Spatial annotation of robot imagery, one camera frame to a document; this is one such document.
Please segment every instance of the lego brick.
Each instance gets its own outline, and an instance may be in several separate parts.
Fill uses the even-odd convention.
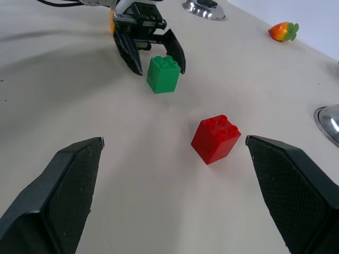
[[[240,136],[227,116],[218,115],[200,122],[191,144],[204,162],[211,164],[226,157]]]
[[[174,92],[180,71],[178,63],[171,56],[153,57],[149,65],[147,83],[155,94]]]

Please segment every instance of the cable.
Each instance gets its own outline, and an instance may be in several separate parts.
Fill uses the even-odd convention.
[[[71,4],[57,4],[57,3],[51,3],[45,0],[37,0],[38,2],[42,3],[42,4],[46,4],[49,6],[53,6],[53,7],[73,7],[73,6],[81,6],[84,5],[83,3],[80,3],[78,1],[72,1],[72,0],[66,0],[66,1],[72,1],[72,2],[76,2],[76,3],[71,3]]]

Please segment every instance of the metal bowl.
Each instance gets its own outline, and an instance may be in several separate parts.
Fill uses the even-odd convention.
[[[197,0],[187,0],[182,4],[184,9],[196,16],[203,17],[204,19],[209,20],[225,20],[226,16],[224,9],[218,4],[213,7],[208,7],[202,4],[199,4]]]
[[[314,120],[322,133],[339,147],[339,105],[317,109]]]

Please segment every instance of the white tabletop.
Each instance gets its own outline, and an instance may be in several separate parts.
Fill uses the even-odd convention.
[[[187,72],[174,93],[155,95],[119,57],[108,8],[1,2],[0,214],[59,149],[96,136],[106,146],[77,253],[288,253],[248,134],[304,149],[339,183],[338,149],[313,120],[316,108],[338,103],[335,60],[273,41],[268,25],[229,4],[228,21],[213,22],[167,0],[158,6]],[[140,53],[145,71],[161,53]],[[242,136],[226,159],[206,166],[190,142],[215,114]]]

